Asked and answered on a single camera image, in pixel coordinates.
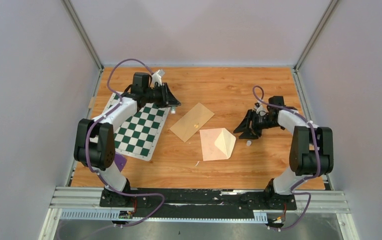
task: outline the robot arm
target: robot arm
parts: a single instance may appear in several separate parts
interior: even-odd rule
[[[89,143],[91,167],[102,175],[108,185],[122,192],[127,179],[121,174],[126,158],[115,152],[114,131],[129,117],[135,115],[147,103],[155,103],[159,108],[180,106],[181,103],[171,93],[167,83],[161,83],[164,72],[153,74],[136,72],[133,82],[122,93],[122,104],[113,105],[101,115],[89,120],[82,119],[77,127],[74,159],[88,166],[85,156],[86,135],[90,126],[103,117],[92,129],[91,138],[98,137],[97,142]],[[150,78],[154,79],[154,87],[150,87]]]
[[[292,190],[304,183],[304,179],[312,177],[317,172],[317,161],[314,149],[310,149],[313,141],[318,145],[320,156],[320,176],[330,173],[333,169],[333,138],[329,127],[319,127],[313,124],[316,139],[313,139],[307,123],[294,113],[296,108],[284,104],[282,96],[269,98],[269,103],[286,107],[292,112],[267,106],[268,111],[255,104],[254,109],[247,111],[244,120],[234,130],[234,133],[242,133],[239,139],[258,139],[263,129],[280,127],[289,131],[292,137],[289,165],[280,176],[272,179],[265,191],[271,196],[292,195]]]

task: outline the wooden tabletop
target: wooden tabletop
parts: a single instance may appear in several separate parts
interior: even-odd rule
[[[136,188],[199,188],[199,189],[264,189],[271,178],[279,176],[288,166],[292,135],[279,128],[263,130],[263,136],[246,146],[237,139],[230,159],[202,161],[200,134],[187,142],[180,140],[170,127],[195,104],[202,103],[214,116],[201,129],[233,130],[256,102],[252,87],[265,90],[265,100],[273,95],[284,96],[287,106],[300,112],[301,105],[289,68],[259,67],[157,67],[166,72],[163,82],[182,103],[176,114],[169,114],[151,161],[127,157],[122,173]],[[111,92],[106,83],[111,67],[106,67],[95,100],[92,116],[101,114]],[[143,67],[116,69],[110,86],[123,91],[132,83],[135,72]],[[94,173],[81,163],[74,173],[73,187],[101,187]],[[320,177],[301,189],[325,189]]]

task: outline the chessboard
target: chessboard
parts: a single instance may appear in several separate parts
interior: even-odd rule
[[[118,102],[119,97],[113,93],[104,111]],[[153,103],[147,103],[114,131],[116,152],[150,161],[169,111],[169,107],[157,108]]]

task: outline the wall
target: wall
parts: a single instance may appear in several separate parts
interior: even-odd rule
[[[0,239],[37,239],[97,68],[59,0],[0,0]]]
[[[334,131],[332,182],[361,239],[382,239],[382,1],[341,1],[301,74],[316,120]]]
[[[72,0],[101,61],[293,65],[329,0]]]

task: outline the green square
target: green square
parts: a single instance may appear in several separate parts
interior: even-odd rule
[[[151,108],[150,108],[150,107],[147,107],[147,106],[144,107],[144,110],[142,110],[143,113],[147,113],[147,114],[149,114],[150,111],[151,111]]]
[[[148,153],[150,152],[150,149],[143,148],[141,151],[142,156],[148,156]]]
[[[134,123],[130,123],[129,126],[127,127],[128,129],[135,129],[136,128],[136,124]]]
[[[127,145],[127,147],[126,147],[126,151],[128,151],[128,152],[133,152],[133,149],[135,148],[135,146],[134,145]]]
[[[122,140],[122,142],[124,142],[124,143],[129,143],[129,141],[130,141],[130,137],[129,136],[123,136],[123,140]]]
[[[121,127],[121,128],[119,129],[119,134],[124,135],[125,133],[126,133],[126,129]]]
[[[148,135],[147,136],[147,142],[152,142],[154,141],[154,136],[153,135]]]
[[[141,133],[140,132],[138,132],[138,131],[134,131],[133,133],[132,133],[132,137],[133,138],[139,138],[139,135],[141,135]]]
[[[138,120],[138,124],[139,124],[139,125],[142,125],[142,126],[144,126],[145,122],[146,122],[146,120],[145,120],[145,119],[142,119],[142,118],[140,118],[140,119]]]
[[[153,122],[151,127],[152,127],[153,129],[157,129],[159,126],[160,126],[160,123],[159,123],[159,122]]]
[[[164,111],[163,110],[158,110],[157,111],[157,116],[163,116],[163,114],[164,114]]]
[[[137,145],[138,147],[143,147],[143,146],[144,146],[144,143],[145,143],[144,140],[139,139],[138,142],[136,142],[136,145]]]
[[[145,133],[145,134],[147,134],[147,133],[150,132],[150,128],[147,127],[147,126],[145,126],[145,127],[142,128],[142,132]]]
[[[150,121],[154,121],[155,115],[150,114],[150,115],[148,115],[147,119]]]

